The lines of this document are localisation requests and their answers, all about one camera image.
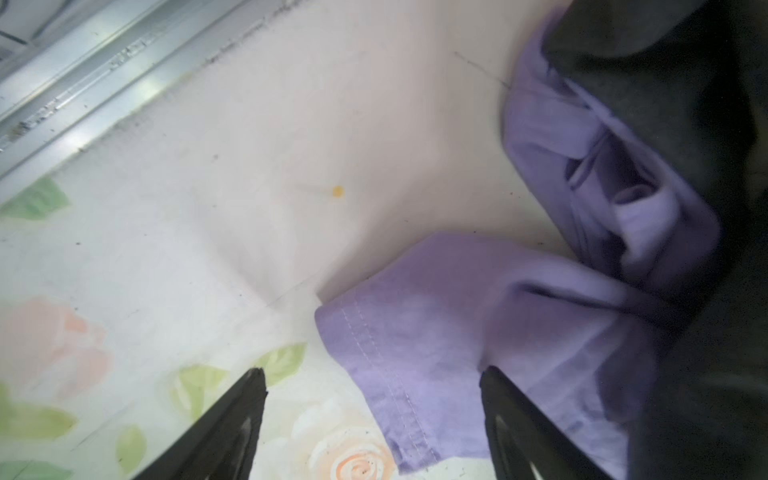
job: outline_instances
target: green leaf print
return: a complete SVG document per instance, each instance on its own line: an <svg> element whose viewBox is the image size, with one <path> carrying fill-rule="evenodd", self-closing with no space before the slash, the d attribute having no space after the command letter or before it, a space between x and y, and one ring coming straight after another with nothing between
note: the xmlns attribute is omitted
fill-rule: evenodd
<svg viewBox="0 0 768 480"><path fill-rule="evenodd" d="M138 468L146 454L147 438L144 433L138 425L126 427L120 433L115 448L115 455L123 473L127 475Z"/></svg>
<svg viewBox="0 0 768 480"><path fill-rule="evenodd" d="M170 399L177 409L197 421L218 400L217 390L228 373L208 365L181 369L171 388Z"/></svg>
<svg viewBox="0 0 768 480"><path fill-rule="evenodd" d="M19 440L53 440L66 435L78 420L64 410L13 403L0 383L0 436Z"/></svg>
<svg viewBox="0 0 768 480"><path fill-rule="evenodd" d="M67 480L72 472L48 462L2 462L0 480Z"/></svg>
<svg viewBox="0 0 768 480"><path fill-rule="evenodd" d="M306 343L295 343L263 355L253 366L264 370L266 386L275 386L299 371L305 352Z"/></svg>
<svg viewBox="0 0 768 480"><path fill-rule="evenodd" d="M0 207L0 217L45 220L68 205L69 199L64 192L50 177L45 177Z"/></svg>

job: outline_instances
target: peach rose print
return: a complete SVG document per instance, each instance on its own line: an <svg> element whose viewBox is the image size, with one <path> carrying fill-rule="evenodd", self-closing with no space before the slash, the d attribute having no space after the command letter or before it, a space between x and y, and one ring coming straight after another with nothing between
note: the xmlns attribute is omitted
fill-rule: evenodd
<svg viewBox="0 0 768 480"><path fill-rule="evenodd" d="M98 384L112 367L106 331L69 306L38 297L0 318L0 382L17 396L67 399Z"/></svg>
<svg viewBox="0 0 768 480"><path fill-rule="evenodd" d="M307 409L290 438L268 441L258 451L251 478L390 480L396 471L373 420L336 399Z"/></svg>

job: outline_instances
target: purple fabric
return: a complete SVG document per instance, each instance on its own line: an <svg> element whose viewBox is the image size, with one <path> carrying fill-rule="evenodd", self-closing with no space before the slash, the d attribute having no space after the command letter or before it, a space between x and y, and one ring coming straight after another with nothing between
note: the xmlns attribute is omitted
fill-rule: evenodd
<svg viewBox="0 0 768 480"><path fill-rule="evenodd" d="M541 53L553 12L518 60L504 146L579 260L683 306L711 279L714 211L600 101Z"/></svg>
<svg viewBox="0 0 768 480"><path fill-rule="evenodd" d="M615 478L680 314L574 261L438 233L316 313L401 473L485 457L480 372L496 365Z"/></svg>
<svg viewBox="0 0 768 480"><path fill-rule="evenodd" d="M606 472L714 251L713 211L541 54L518 62L505 148L583 264L437 234L321 307L330 354L362 390L402 473L485 457L480 372L496 365Z"/></svg>

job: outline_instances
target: dark gray cloth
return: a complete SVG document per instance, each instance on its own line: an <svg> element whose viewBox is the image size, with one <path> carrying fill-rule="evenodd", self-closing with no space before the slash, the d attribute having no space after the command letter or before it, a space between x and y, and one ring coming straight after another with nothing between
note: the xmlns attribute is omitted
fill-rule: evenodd
<svg viewBox="0 0 768 480"><path fill-rule="evenodd" d="M629 480L768 478L768 196L741 260L664 360Z"/></svg>
<svg viewBox="0 0 768 480"><path fill-rule="evenodd" d="M738 259L660 368L629 479L768 478L768 196L750 221L744 187L749 102L768 114L768 2L574 0L545 55L710 203L721 266Z"/></svg>
<svg viewBox="0 0 768 480"><path fill-rule="evenodd" d="M694 310L717 278L720 221L655 150L544 59L543 38L563 12L547 17L517 60L504 149L579 261Z"/></svg>
<svg viewBox="0 0 768 480"><path fill-rule="evenodd" d="M720 0L574 0L545 42L562 76L605 104L719 214L723 265L746 227L743 176L754 142L729 15L749 13ZM742 36L740 45L754 43Z"/></svg>

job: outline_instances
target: white surface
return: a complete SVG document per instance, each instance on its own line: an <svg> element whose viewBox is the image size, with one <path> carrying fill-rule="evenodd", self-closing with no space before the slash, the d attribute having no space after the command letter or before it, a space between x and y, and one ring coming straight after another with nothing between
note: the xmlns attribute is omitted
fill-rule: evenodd
<svg viewBox="0 0 768 480"><path fill-rule="evenodd" d="M120 425L144 426L143 465L189 426L160 407L169 375L204 362L232 383L297 341L306 361L270 394L263 439L328 399L369 416L319 341L321 301L437 230L568 254L500 138L503 82L551 5L308 0L65 165L70 207L0 219L0 301L77 307L108 331L114 370L60 404L80 419L65 440L0 440L0 461L119 478ZM414 478L462 473L493 477L455 460Z"/></svg>

